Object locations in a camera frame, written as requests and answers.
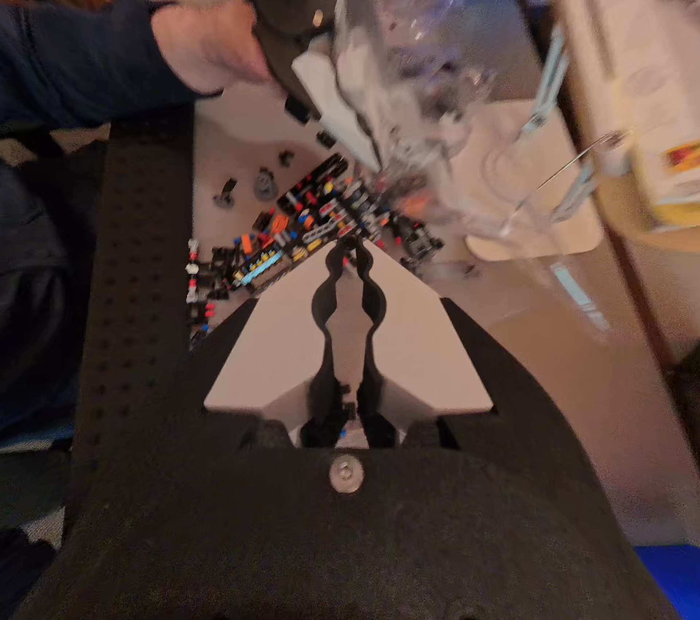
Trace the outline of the lego instruction booklet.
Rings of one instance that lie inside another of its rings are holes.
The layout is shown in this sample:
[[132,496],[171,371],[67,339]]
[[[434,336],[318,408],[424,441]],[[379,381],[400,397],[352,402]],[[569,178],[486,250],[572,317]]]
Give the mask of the lego instruction booklet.
[[699,0],[652,0],[651,75],[635,174],[660,223],[699,225]]

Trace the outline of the blue bin holding plastic bags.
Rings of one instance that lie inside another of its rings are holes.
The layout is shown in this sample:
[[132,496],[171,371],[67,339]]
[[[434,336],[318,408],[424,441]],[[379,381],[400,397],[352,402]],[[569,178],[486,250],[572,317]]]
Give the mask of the blue bin holding plastic bags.
[[635,552],[684,619],[699,619],[699,547],[636,546]]

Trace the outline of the black perforated mat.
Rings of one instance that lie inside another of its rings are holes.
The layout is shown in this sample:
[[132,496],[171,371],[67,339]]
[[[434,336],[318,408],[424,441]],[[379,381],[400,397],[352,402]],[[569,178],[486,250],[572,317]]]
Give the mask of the black perforated mat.
[[129,423],[186,351],[193,105],[110,129],[71,449],[64,537]]

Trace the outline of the clear bag of lego pieces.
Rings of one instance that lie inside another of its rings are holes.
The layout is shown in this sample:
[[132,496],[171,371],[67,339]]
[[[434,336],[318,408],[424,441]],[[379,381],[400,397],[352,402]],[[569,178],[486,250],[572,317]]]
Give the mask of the clear bag of lego pieces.
[[369,135],[372,186],[402,215],[524,253],[553,240],[525,134],[486,105],[534,94],[517,0],[337,0],[337,84]]

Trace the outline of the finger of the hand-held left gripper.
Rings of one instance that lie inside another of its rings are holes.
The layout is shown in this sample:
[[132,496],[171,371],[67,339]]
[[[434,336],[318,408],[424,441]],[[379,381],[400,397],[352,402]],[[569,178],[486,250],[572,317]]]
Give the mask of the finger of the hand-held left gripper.
[[355,160],[372,172],[379,172],[380,161],[370,137],[360,127],[355,110],[342,97],[331,59],[321,52],[308,50],[293,60],[292,69],[319,111],[323,129]]

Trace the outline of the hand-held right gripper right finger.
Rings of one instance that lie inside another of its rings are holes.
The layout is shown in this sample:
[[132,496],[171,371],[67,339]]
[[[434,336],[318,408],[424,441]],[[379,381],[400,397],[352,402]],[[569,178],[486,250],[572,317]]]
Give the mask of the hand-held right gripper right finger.
[[367,241],[357,245],[365,340],[357,416],[370,448],[443,416],[490,412],[488,394],[442,297]]

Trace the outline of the scattered loose lego pieces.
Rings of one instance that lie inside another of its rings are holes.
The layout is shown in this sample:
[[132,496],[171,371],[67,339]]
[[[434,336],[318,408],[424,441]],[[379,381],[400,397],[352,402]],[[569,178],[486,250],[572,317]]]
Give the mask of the scattered loose lego pieces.
[[[211,259],[204,261],[199,254],[198,240],[191,239],[189,241],[190,256],[187,266],[189,276],[187,307],[188,322],[192,327],[190,332],[190,344],[192,347],[197,347],[197,345],[202,344],[206,336],[213,335],[214,337],[218,337],[219,333],[223,332],[223,329],[235,330],[237,332],[232,343],[233,346],[247,318],[249,318],[252,312],[254,302],[263,292],[274,284],[272,283],[257,295],[250,295],[244,289],[228,290],[224,286],[221,276],[223,274],[225,251],[232,247],[233,243],[232,246],[229,247],[214,247],[211,250]],[[275,283],[281,280],[285,275],[278,278]],[[231,349],[232,347],[225,350],[226,356],[223,362],[225,362]],[[223,364],[218,368],[214,380],[222,367]],[[343,385],[342,388],[344,390],[344,405],[348,414],[348,420],[351,417],[352,407],[347,401],[347,389]]]

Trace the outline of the person's left forearm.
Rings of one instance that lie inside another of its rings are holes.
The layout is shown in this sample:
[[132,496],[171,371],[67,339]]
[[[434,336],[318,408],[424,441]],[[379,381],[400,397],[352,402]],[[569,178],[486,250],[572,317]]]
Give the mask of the person's left forearm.
[[151,26],[172,1],[115,0],[98,11],[1,4],[1,133],[99,126],[217,97],[171,69]]

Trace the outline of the white book stand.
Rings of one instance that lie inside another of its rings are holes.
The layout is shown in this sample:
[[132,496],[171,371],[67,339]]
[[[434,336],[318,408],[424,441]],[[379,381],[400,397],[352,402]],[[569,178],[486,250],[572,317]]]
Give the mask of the white book stand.
[[553,37],[584,139],[508,230],[535,256],[594,248],[601,217],[627,240],[699,254],[699,0],[552,0]]

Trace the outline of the person's left hand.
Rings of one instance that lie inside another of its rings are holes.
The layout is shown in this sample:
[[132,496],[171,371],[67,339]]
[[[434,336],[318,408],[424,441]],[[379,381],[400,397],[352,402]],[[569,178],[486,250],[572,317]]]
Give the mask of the person's left hand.
[[151,17],[157,47],[174,75],[205,96],[238,82],[277,90],[258,40],[256,13],[244,0],[208,8],[172,4]]

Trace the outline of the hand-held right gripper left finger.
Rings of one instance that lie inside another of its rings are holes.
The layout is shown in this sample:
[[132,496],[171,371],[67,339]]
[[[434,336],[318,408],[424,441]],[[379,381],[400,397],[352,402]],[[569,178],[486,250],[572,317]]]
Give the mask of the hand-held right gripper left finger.
[[279,421],[305,447],[337,444],[348,414],[327,324],[344,260],[333,241],[258,297],[205,397],[209,412]]

